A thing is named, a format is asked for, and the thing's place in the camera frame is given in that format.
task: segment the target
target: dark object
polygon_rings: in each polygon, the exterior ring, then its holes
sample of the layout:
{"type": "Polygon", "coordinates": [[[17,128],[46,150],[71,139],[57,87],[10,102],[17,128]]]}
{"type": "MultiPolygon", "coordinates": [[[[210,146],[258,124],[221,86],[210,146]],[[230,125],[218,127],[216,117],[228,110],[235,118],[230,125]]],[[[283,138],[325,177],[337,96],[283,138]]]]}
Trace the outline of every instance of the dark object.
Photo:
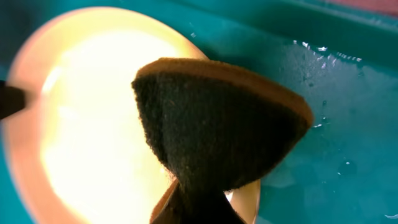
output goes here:
{"type": "Polygon", "coordinates": [[[301,96],[221,62],[162,58],[132,87],[147,143],[180,182],[153,223],[243,223],[223,192],[270,172],[313,121],[301,96]]]}
{"type": "Polygon", "coordinates": [[[25,93],[0,81],[0,119],[25,108],[25,93]]]}

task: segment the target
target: teal surface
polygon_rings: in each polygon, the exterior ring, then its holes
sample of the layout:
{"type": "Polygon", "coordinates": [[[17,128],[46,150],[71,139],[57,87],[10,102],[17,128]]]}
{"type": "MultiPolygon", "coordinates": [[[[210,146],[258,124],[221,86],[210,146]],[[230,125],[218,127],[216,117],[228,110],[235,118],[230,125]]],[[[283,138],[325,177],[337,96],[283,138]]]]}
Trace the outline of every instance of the teal surface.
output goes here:
{"type": "MultiPolygon", "coordinates": [[[[0,78],[34,29],[86,6],[152,16],[305,97],[314,127],[262,179],[257,224],[398,223],[398,20],[315,1],[0,0],[0,78]]],[[[32,223],[2,154],[0,189],[0,223],[32,223]]]]}

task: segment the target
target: wet sponge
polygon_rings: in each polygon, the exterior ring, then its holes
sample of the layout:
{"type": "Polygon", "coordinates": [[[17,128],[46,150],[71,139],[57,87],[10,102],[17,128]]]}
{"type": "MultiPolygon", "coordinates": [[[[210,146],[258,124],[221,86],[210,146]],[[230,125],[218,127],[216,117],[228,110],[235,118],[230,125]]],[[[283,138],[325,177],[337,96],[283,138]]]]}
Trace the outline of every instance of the wet sponge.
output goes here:
{"type": "Polygon", "coordinates": [[[147,143],[184,195],[212,195],[267,174],[307,132],[301,96],[226,63],[162,58],[132,83],[147,143]]]}

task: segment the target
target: blue plastic tray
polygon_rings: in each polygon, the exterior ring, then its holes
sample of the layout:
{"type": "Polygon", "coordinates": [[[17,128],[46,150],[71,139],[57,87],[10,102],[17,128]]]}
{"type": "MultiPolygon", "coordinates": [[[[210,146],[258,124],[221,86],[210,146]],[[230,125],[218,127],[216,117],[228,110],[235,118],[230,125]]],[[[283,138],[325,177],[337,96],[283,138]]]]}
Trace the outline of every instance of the blue plastic tray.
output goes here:
{"type": "MultiPolygon", "coordinates": [[[[262,179],[258,224],[398,223],[397,20],[293,0],[0,1],[0,78],[38,26],[87,6],[152,16],[309,102],[315,125],[262,179]]],[[[3,154],[0,189],[0,223],[32,223],[3,154]]]]}

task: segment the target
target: round plate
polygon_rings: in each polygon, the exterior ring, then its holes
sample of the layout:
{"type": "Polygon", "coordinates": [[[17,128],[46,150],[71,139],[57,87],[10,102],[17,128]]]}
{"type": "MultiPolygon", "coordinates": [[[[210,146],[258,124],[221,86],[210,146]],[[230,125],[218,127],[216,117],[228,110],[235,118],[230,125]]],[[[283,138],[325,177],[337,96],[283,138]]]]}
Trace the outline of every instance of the round plate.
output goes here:
{"type": "Polygon", "coordinates": [[[146,144],[131,82],[160,57],[206,58],[165,24],[110,7],[57,17],[24,44],[8,85],[29,104],[4,120],[4,141],[36,222],[148,223],[172,178],[146,144]]]}

